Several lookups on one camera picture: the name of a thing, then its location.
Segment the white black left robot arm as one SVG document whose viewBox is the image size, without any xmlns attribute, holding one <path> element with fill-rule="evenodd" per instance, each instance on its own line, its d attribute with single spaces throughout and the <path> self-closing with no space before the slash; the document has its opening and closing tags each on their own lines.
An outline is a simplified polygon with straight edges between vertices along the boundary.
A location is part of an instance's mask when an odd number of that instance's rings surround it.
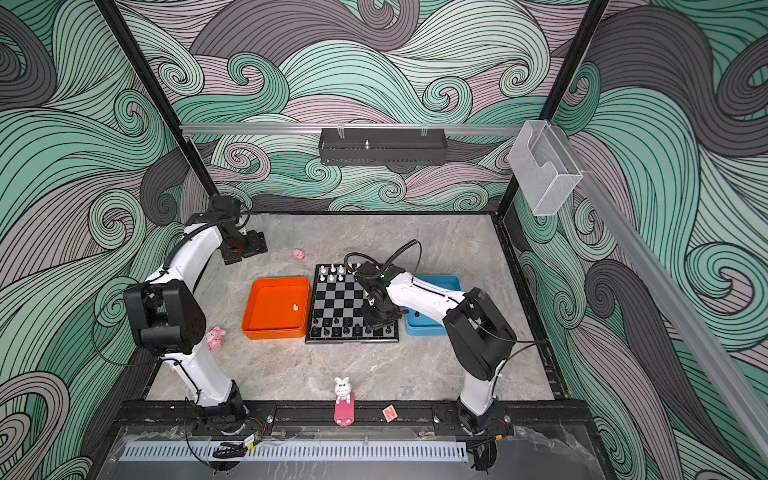
<svg viewBox="0 0 768 480">
<path fill-rule="evenodd" d="M 134 342 L 180 376 L 204 418 L 247 416 L 236 381 L 223 373 L 207 346 L 207 320 L 194 296 L 215 251 L 226 265 L 267 251 L 263 233 L 244 229 L 246 214 L 239 199 L 211 196 L 205 211 L 188 218 L 156 272 L 123 293 Z"/>
</svg>

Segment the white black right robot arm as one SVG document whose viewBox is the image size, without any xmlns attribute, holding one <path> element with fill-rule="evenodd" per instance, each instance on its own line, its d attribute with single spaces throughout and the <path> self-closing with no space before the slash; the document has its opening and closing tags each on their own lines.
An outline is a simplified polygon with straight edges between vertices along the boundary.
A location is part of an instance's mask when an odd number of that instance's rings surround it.
<svg viewBox="0 0 768 480">
<path fill-rule="evenodd" d="M 497 380 L 518 339 L 484 290 L 448 290 L 395 264 L 400 255 L 420 246 L 412 239 L 382 262 L 350 252 L 343 266 L 364 291 L 362 315 L 367 326 L 383 328 L 407 312 L 418 312 L 444 327 L 464 370 L 458 416 L 466 430 L 479 432 L 489 422 Z"/>
</svg>

